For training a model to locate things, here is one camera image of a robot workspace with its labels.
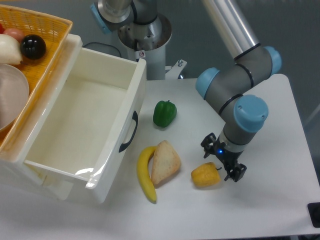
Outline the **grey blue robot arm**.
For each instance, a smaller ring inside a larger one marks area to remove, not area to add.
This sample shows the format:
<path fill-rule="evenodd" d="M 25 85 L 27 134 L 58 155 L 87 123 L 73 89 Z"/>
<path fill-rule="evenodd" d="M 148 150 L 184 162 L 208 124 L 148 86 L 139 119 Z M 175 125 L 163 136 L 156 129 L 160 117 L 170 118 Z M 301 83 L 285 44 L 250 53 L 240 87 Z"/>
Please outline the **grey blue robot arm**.
<path fill-rule="evenodd" d="M 225 122 L 220 135 L 209 134 L 201 146 L 206 156 L 221 161 L 226 178 L 237 182 L 247 169 L 238 158 L 269 114 L 261 98 L 246 92 L 278 73 L 282 59 L 273 47 L 261 46 L 235 1 L 205 0 L 203 5 L 235 64 L 225 72 L 209 68 L 196 80 L 198 93 Z M 98 0 L 90 9 L 105 34 L 117 32 L 131 60 L 146 61 L 148 80 L 164 80 L 173 73 L 165 69 L 172 28 L 156 1 Z"/>

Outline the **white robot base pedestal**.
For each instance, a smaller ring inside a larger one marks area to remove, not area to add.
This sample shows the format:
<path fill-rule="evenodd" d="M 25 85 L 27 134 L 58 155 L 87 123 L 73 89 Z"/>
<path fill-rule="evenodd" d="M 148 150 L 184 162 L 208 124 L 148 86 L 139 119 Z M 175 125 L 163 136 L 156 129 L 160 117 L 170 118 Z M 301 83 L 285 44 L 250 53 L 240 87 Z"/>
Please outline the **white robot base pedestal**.
<path fill-rule="evenodd" d="M 179 59 L 174 65 L 166 64 L 166 46 L 172 37 L 172 26 L 164 15 L 158 13 L 156 19 L 146 25 L 127 24 L 117 34 L 129 60 L 146 61 L 147 80 L 175 80 L 182 76 L 187 65 L 185 60 Z"/>

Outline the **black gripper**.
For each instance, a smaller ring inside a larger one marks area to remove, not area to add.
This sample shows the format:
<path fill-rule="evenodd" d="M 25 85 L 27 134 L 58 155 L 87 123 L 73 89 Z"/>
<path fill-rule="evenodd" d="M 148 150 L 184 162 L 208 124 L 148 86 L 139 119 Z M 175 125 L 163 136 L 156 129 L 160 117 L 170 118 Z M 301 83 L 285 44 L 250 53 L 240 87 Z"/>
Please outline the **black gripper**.
<path fill-rule="evenodd" d="M 244 151 L 244 145 L 231 142 L 224 132 L 221 132 L 218 137 L 211 132 L 202 140 L 200 145 L 204 151 L 204 159 L 210 155 L 215 155 L 223 163 L 227 173 L 224 181 L 232 179 L 234 182 L 238 182 L 244 176 L 247 167 L 238 163 L 238 158 Z"/>

